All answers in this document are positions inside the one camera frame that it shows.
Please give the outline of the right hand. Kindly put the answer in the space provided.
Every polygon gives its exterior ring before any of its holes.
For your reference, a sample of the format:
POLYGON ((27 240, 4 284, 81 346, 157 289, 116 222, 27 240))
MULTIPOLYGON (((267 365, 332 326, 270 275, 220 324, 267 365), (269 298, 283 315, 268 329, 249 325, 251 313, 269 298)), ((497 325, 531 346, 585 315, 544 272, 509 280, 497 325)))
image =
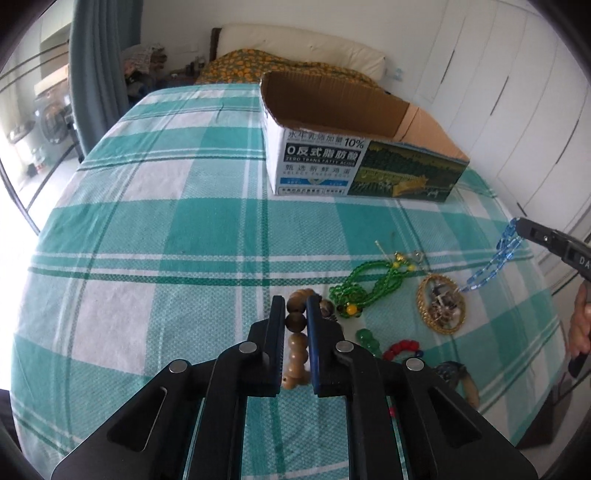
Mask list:
POLYGON ((587 301, 586 283, 577 292, 570 320, 568 346, 571 357, 590 353, 590 303, 587 301))

